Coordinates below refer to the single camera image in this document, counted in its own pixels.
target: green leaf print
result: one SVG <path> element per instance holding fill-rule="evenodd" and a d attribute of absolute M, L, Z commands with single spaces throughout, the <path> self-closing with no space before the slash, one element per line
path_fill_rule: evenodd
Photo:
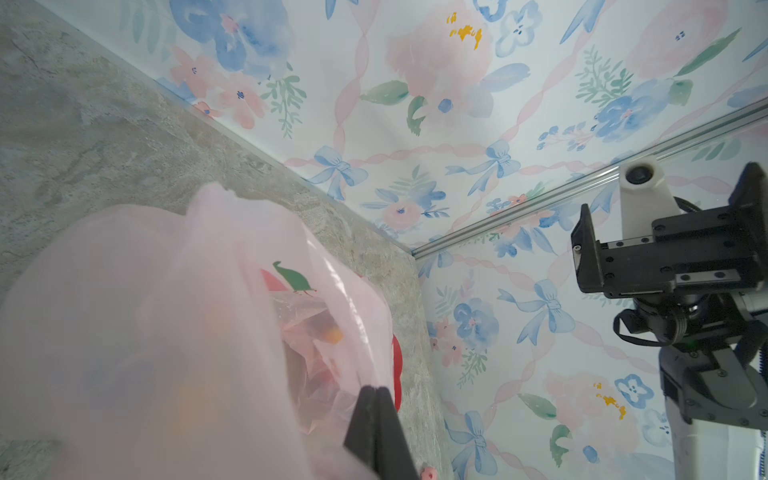
<path fill-rule="evenodd" d="M 539 418 L 552 420 L 558 416 L 558 410 L 552 405 L 552 402 L 544 397 L 530 393 L 519 393 L 518 397 Z"/>
<path fill-rule="evenodd" d="M 426 104 L 427 100 L 424 99 L 424 97 L 418 96 L 411 100 L 411 103 L 408 105 L 408 117 L 406 118 L 406 123 L 408 124 L 408 128 L 416 137 L 422 134 L 421 125 L 426 117 L 414 118 L 413 114 Z"/>
<path fill-rule="evenodd" d="M 371 88 L 368 93 L 360 95 L 361 100 L 373 104 L 395 105 L 408 97 L 408 84 L 400 80 L 392 80 Z"/>
<path fill-rule="evenodd" d="M 594 49 L 594 46 L 584 51 L 584 70 L 576 76 L 583 80 L 578 89 L 576 98 L 583 98 L 584 102 L 592 102 L 603 108 L 609 102 L 624 95 L 632 83 L 633 74 L 626 68 L 621 68 L 621 62 L 612 65 L 611 59 L 603 61 L 603 58 Z"/>
<path fill-rule="evenodd" d="M 688 103 L 690 91 L 694 88 L 694 83 L 690 80 L 678 80 L 670 87 L 670 103 L 684 107 Z"/>
<path fill-rule="evenodd" d="M 286 279 L 286 281 L 294 291 L 312 290 L 310 283 L 306 281 L 306 278 L 304 278 L 304 275 L 302 275 L 299 272 L 296 272 L 295 270 L 282 268 L 280 264 L 281 262 L 275 262 L 272 264 L 272 266 L 274 266 L 275 270 L 277 270 L 277 272 L 280 275 L 282 275 L 284 279 Z"/>
<path fill-rule="evenodd" d="M 552 454 L 554 463 L 558 466 L 558 468 L 560 468 L 560 465 L 563 464 L 563 455 L 568 453 L 569 450 L 559 446 L 557 441 L 559 439 L 569 438 L 571 438 L 571 430 L 565 425 L 557 425 L 552 430 L 552 437 L 549 438 L 549 452 Z"/>
<path fill-rule="evenodd" d="M 738 28 L 727 37 L 718 38 L 717 40 L 713 41 L 710 46 L 706 47 L 701 53 L 699 53 L 699 55 L 696 56 L 696 58 L 683 66 L 680 71 L 677 72 L 675 77 L 689 74 L 699 68 L 701 65 L 707 63 L 709 60 L 715 58 L 720 52 L 725 50 L 725 47 L 727 47 L 734 38 L 736 38 L 736 35 L 738 35 L 740 30 L 741 28 Z"/>
<path fill-rule="evenodd" d="M 289 71 L 293 71 L 293 67 L 288 63 L 286 63 L 286 68 Z M 298 110 L 301 109 L 301 104 L 304 103 L 306 92 L 296 86 L 299 81 L 300 79 L 297 75 L 288 75 L 285 78 L 266 84 L 269 90 L 261 94 L 261 98 L 264 100 L 270 97 L 273 99 L 270 112 L 277 112 L 283 116 L 277 119 L 280 123 L 280 130 L 283 131 L 283 138 L 293 138 L 293 125 L 302 123 L 299 119 Z"/>

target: blue bow print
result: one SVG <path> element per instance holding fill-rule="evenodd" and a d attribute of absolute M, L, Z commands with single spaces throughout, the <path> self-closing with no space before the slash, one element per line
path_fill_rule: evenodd
<path fill-rule="evenodd" d="M 550 332 L 567 333 L 576 328 L 576 322 L 573 317 L 562 310 L 562 305 L 558 302 L 558 289 L 555 288 L 552 282 L 549 280 L 538 281 L 534 285 L 534 290 L 541 300 L 518 302 L 509 292 L 498 289 L 498 292 L 501 294 L 498 299 L 514 303 L 518 306 L 521 312 L 535 312 L 536 310 L 547 307 L 539 312 L 537 316 L 533 317 L 533 319 L 528 322 L 528 325 L 523 328 L 523 331 L 520 332 L 520 336 L 518 337 L 518 343 L 529 338 L 531 339 L 531 343 L 536 345 L 536 342 L 538 341 L 538 330 L 541 328 L 541 322 L 547 314 L 549 314 Z"/>
<path fill-rule="evenodd" d="M 491 178 L 493 173 L 496 173 L 497 178 L 502 178 L 506 177 L 507 175 L 512 175 L 514 172 L 520 170 L 520 162 L 512 160 L 512 157 L 509 156 L 509 144 L 503 140 L 499 140 L 491 144 L 490 147 L 485 149 L 485 154 L 490 157 L 491 160 L 486 161 L 477 167 L 469 169 L 464 167 L 446 167 L 448 169 L 448 172 L 445 173 L 446 175 L 460 174 L 461 172 L 466 172 L 470 175 L 476 175 L 480 172 L 485 172 L 485 175 L 480 177 L 480 180 L 476 181 L 475 184 L 472 185 L 472 188 L 469 189 L 467 197 L 472 195 L 475 190 L 484 192 L 485 186 L 488 184 L 488 180 Z"/>
<path fill-rule="evenodd" d="M 368 178 L 368 172 L 362 168 L 352 168 L 341 159 L 341 154 L 331 147 L 320 148 L 315 154 L 315 160 L 321 165 L 327 165 L 330 168 L 326 168 L 314 177 L 307 179 L 307 181 L 315 185 L 324 184 L 333 177 L 331 186 L 328 187 L 328 195 L 335 200 L 344 200 L 344 195 L 341 193 L 342 179 L 347 185 L 354 187 Z"/>
<path fill-rule="evenodd" d="M 474 440 L 474 445 L 467 445 L 453 459 L 453 462 L 451 462 L 453 471 L 458 473 L 459 480 L 464 480 L 469 458 L 472 457 L 472 447 L 475 447 L 475 470 L 477 470 L 477 473 L 496 475 L 498 473 L 498 465 L 496 465 L 496 459 L 488 451 L 488 445 L 485 443 L 485 438 L 483 437 L 485 428 L 483 427 L 480 414 L 474 410 L 466 412 L 464 414 L 464 421 L 467 423 L 469 432 L 451 430 L 448 428 L 448 423 L 445 422 L 445 429 L 448 430 L 448 434 L 454 442 L 465 444 Z"/>
<path fill-rule="evenodd" d="M 592 203 L 589 205 L 589 211 L 594 213 L 598 210 L 602 210 L 609 214 L 611 212 L 611 198 L 613 197 L 615 191 L 616 191 L 615 184 L 610 184 L 607 187 L 605 187 L 594 198 L 594 200 L 592 200 Z"/>
<path fill-rule="evenodd" d="M 580 207 L 577 204 L 572 204 L 570 202 L 552 207 L 550 208 L 552 215 L 550 217 L 543 217 L 538 219 L 538 226 L 541 228 L 549 228 L 552 225 L 559 223 L 563 230 L 571 231 L 571 229 L 574 227 L 574 222 L 570 217 L 573 217 L 575 214 L 577 214 L 579 212 L 579 208 Z"/>
<path fill-rule="evenodd" d="M 360 3 L 360 0 L 349 0 L 355 5 L 358 5 Z M 333 11 L 336 9 L 336 0 L 326 0 L 326 18 L 329 20 L 331 19 L 331 15 L 333 15 Z"/>
<path fill-rule="evenodd" d="M 584 30 L 586 30 L 587 33 L 591 32 L 592 28 L 594 28 L 594 24 L 598 21 L 598 15 L 600 14 L 600 10 L 602 10 L 604 3 L 605 0 L 587 0 L 584 2 L 581 8 L 578 9 L 578 12 L 576 12 L 576 16 L 568 26 L 568 30 L 565 31 L 565 35 L 563 35 L 563 38 L 560 40 L 560 44 L 564 44 L 565 41 L 568 40 L 568 37 L 576 31 L 576 28 L 578 28 L 582 22 L 584 23 Z"/>

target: robotic arm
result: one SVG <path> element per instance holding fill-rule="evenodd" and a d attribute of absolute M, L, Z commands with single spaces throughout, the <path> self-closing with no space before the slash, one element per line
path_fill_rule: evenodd
<path fill-rule="evenodd" d="M 661 347 L 676 479 L 759 478 L 768 378 L 750 363 L 768 347 L 768 180 L 750 163 L 728 206 L 700 210 L 672 196 L 652 157 L 620 175 L 624 239 L 597 241 L 586 204 L 571 233 L 579 288 L 634 299 L 614 331 Z M 656 340 L 633 336 L 646 332 Z"/>

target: blue flower print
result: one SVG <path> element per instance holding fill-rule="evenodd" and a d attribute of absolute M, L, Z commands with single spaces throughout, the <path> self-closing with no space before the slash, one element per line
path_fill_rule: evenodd
<path fill-rule="evenodd" d="M 349 0 L 354 5 L 358 5 L 360 3 L 360 0 Z M 328 20 L 331 19 L 331 16 L 333 15 L 333 11 L 336 9 L 336 0 L 326 0 L 326 18 Z"/>
<path fill-rule="evenodd" d="M 509 156 L 509 144 L 503 140 L 499 140 L 491 144 L 490 147 L 485 149 L 485 154 L 490 157 L 491 160 L 486 161 L 477 167 L 469 169 L 453 166 L 446 167 L 448 169 L 448 172 L 445 173 L 446 175 L 460 174 L 461 172 L 466 172 L 470 175 L 476 175 L 481 172 L 485 172 L 485 174 L 480 177 L 480 180 L 476 181 L 475 184 L 472 185 L 472 188 L 469 189 L 467 197 L 472 195 L 475 190 L 484 192 L 486 185 L 488 185 L 488 180 L 493 174 L 496 174 L 497 178 L 503 178 L 520 170 L 520 162 L 512 160 L 512 158 Z"/>
<path fill-rule="evenodd" d="M 441 190 L 435 190 L 437 187 L 437 182 L 427 181 L 429 179 L 428 174 L 419 175 L 419 167 L 420 165 L 417 165 L 416 168 L 413 169 L 411 179 L 401 178 L 400 181 L 401 184 L 404 184 L 407 181 L 409 185 L 415 185 L 414 187 L 402 187 L 395 183 L 390 187 L 391 190 L 377 188 L 376 195 L 384 201 L 368 202 L 362 204 L 362 206 L 374 210 L 381 210 L 382 208 L 387 208 L 390 205 L 397 204 L 399 201 L 401 201 L 401 197 L 405 197 L 405 199 L 419 205 L 419 207 L 423 210 L 421 215 L 424 215 L 427 218 L 450 217 L 448 212 L 445 212 L 445 210 L 449 209 L 449 207 L 437 209 L 432 208 L 432 202 L 445 199 L 445 192 Z"/>
<path fill-rule="evenodd" d="M 328 195 L 334 200 L 344 200 L 344 195 L 341 193 L 342 181 L 350 187 L 354 187 L 368 178 L 368 172 L 362 168 L 352 168 L 348 163 L 342 161 L 341 154 L 331 147 L 320 148 L 315 153 L 315 160 L 329 168 L 326 168 L 312 178 L 308 178 L 306 181 L 318 185 L 331 180 L 330 187 L 328 187 Z"/>
<path fill-rule="evenodd" d="M 670 423 L 666 413 L 659 413 L 654 409 L 648 409 L 643 414 L 643 438 L 654 447 L 672 445 L 670 435 Z"/>
<path fill-rule="evenodd" d="M 549 210 L 552 212 L 552 215 L 539 218 L 538 226 L 541 228 L 549 228 L 557 223 L 565 231 L 571 231 L 571 229 L 573 229 L 574 222 L 571 220 L 571 217 L 579 212 L 578 205 L 567 202 L 552 207 Z"/>
<path fill-rule="evenodd" d="M 502 202 L 501 198 L 494 198 L 492 202 L 488 202 L 485 204 L 486 207 L 490 207 L 485 212 L 487 214 L 493 214 L 494 212 L 504 210 L 506 207 L 509 207 L 510 205 L 512 205 L 512 202 L 509 200 Z"/>
<path fill-rule="evenodd" d="M 442 251 L 428 257 L 422 265 L 422 268 L 419 269 L 419 278 L 422 276 L 429 278 L 429 274 L 432 272 L 432 266 L 435 265 L 435 262 L 437 263 L 438 268 L 446 268 L 453 264 L 453 255 L 448 251 Z"/>
<path fill-rule="evenodd" d="M 453 318 L 458 322 L 456 334 L 469 349 L 482 351 L 496 343 L 498 320 L 490 303 L 472 298 L 454 308 Z"/>
<path fill-rule="evenodd" d="M 758 85 L 752 88 L 739 90 L 728 99 L 728 106 L 731 108 L 742 108 L 763 100 L 768 96 L 768 84 Z"/>
<path fill-rule="evenodd" d="M 649 80 L 605 105 L 594 119 L 598 121 L 595 136 L 603 142 L 622 141 L 652 122 L 669 105 L 669 82 Z"/>
<path fill-rule="evenodd" d="M 576 328 L 576 322 L 572 316 L 563 311 L 562 305 L 558 301 L 558 289 L 549 280 L 540 280 L 534 285 L 534 291 L 541 300 L 532 302 L 518 302 L 507 291 L 498 289 L 501 294 L 498 299 L 505 302 L 514 303 L 521 312 L 535 312 L 541 310 L 528 324 L 523 327 L 518 337 L 518 343 L 525 339 L 530 339 L 531 343 L 536 345 L 538 341 L 538 331 L 541 328 L 541 322 L 546 316 L 549 317 L 549 331 L 553 333 L 572 332 Z"/>
<path fill-rule="evenodd" d="M 496 56 L 508 57 L 517 47 L 530 45 L 534 30 L 541 24 L 543 17 L 534 0 L 523 5 L 519 12 L 509 12 L 502 20 L 502 35 L 496 41 Z"/>
<path fill-rule="evenodd" d="M 193 40 L 214 41 L 225 70 L 261 80 L 286 67 L 293 33 L 281 0 L 170 0 L 170 13 Z"/>
<path fill-rule="evenodd" d="M 645 402 L 654 397 L 654 391 L 645 385 L 639 376 L 631 373 L 625 379 L 614 382 L 616 389 L 636 409 L 644 409 Z"/>
<path fill-rule="evenodd" d="M 507 0 L 488 0 L 488 3 L 491 5 L 497 4 L 496 11 L 491 13 L 490 7 L 484 5 L 480 6 L 478 0 L 472 1 L 475 3 L 475 8 L 477 8 L 477 11 L 480 12 L 480 15 L 482 15 L 483 18 L 489 22 L 496 22 L 497 20 L 500 20 L 504 16 L 504 10 L 507 8 Z"/>
<path fill-rule="evenodd" d="M 582 22 L 584 23 L 584 30 L 586 30 L 587 33 L 591 32 L 592 28 L 594 28 L 594 24 L 598 21 L 598 15 L 600 14 L 600 10 L 603 8 L 604 3 L 605 0 L 587 0 L 584 2 L 581 8 L 578 9 L 578 12 L 576 12 L 576 16 L 568 26 L 568 29 L 565 31 L 565 35 L 563 35 L 563 38 L 560 40 L 560 45 L 564 44 L 565 41 L 573 35 L 573 32 L 576 31 L 576 28 L 578 28 Z"/>
<path fill-rule="evenodd" d="M 448 423 L 445 420 L 443 422 L 451 440 L 461 445 L 469 444 L 451 462 L 453 471 L 458 475 L 459 480 L 464 480 L 467 464 L 472 457 L 472 453 L 475 454 L 475 470 L 477 473 L 488 476 L 498 473 L 496 459 L 488 451 L 488 443 L 485 441 L 485 437 L 483 437 L 485 427 L 482 424 L 482 417 L 479 412 L 473 410 L 464 414 L 464 422 L 467 424 L 469 432 L 451 430 L 448 428 Z"/>

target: red shape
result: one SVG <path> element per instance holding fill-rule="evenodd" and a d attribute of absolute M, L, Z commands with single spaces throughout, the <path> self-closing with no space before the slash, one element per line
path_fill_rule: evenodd
<path fill-rule="evenodd" d="M 400 376 L 402 375 L 402 350 L 397 337 L 392 335 L 392 350 L 395 357 L 395 410 L 400 411 L 402 403 L 402 385 L 400 385 Z"/>
<path fill-rule="evenodd" d="M 267 272 L 266 270 L 261 270 L 261 276 L 264 277 L 264 281 L 266 282 L 266 289 L 270 292 L 286 292 L 288 291 L 288 288 L 283 285 L 283 282 L 279 281 L 276 276 L 274 276 L 272 273 Z"/>

